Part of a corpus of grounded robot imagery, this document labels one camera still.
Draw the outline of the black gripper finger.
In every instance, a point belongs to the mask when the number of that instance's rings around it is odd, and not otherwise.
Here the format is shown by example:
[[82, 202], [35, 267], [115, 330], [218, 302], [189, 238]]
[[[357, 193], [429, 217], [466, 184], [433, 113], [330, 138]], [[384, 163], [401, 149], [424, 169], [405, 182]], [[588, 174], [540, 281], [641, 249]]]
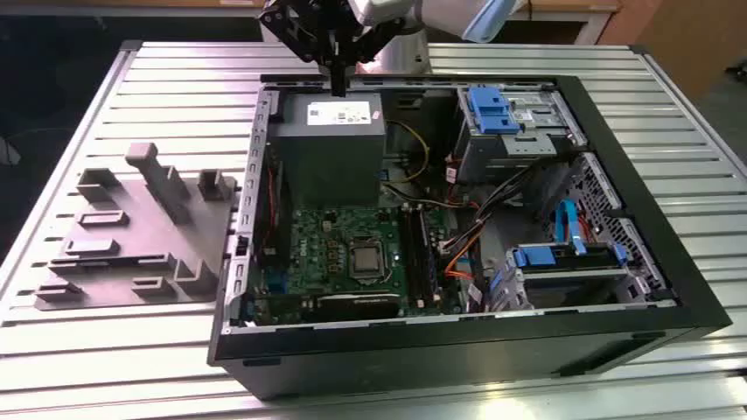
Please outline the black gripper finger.
[[260, 23], [302, 62], [316, 63], [320, 72], [329, 78], [330, 94], [338, 96], [338, 54], [336, 43], [304, 43], [292, 37], [290, 30], [294, 26], [292, 19], [296, 17], [296, 14], [289, 8], [289, 2], [265, 1], [258, 15]]
[[392, 38], [400, 33], [404, 19], [392, 19], [362, 31], [360, 24], [338, 28], [338, 96], [346, 94], [349, 77], [358, 63], [368, 63]]

